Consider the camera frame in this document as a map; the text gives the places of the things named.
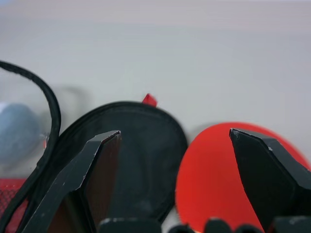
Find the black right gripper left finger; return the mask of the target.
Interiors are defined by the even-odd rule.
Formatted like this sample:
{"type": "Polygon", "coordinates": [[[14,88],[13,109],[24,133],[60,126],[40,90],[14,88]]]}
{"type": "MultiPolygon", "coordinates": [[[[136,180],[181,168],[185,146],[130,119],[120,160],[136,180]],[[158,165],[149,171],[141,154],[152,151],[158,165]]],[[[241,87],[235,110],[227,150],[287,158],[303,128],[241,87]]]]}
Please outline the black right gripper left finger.
{"type": "Polygon", "coordinates": [[[120,131],[88,140],[58,173],[22,231],[95,233],[109,209],[120,143],[120,131]]]}

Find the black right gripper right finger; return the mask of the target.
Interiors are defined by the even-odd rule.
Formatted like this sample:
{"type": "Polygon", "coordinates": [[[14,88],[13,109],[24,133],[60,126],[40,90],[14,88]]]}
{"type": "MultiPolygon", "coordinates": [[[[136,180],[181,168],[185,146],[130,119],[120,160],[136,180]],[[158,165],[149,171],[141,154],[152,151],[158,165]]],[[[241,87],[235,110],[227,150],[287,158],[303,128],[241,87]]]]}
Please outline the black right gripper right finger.
{"type": "Polygon", "coordinates": [[[275,138],[230,129],[244,191],[265,232],[310,232],[311,172],[275,138]]]}

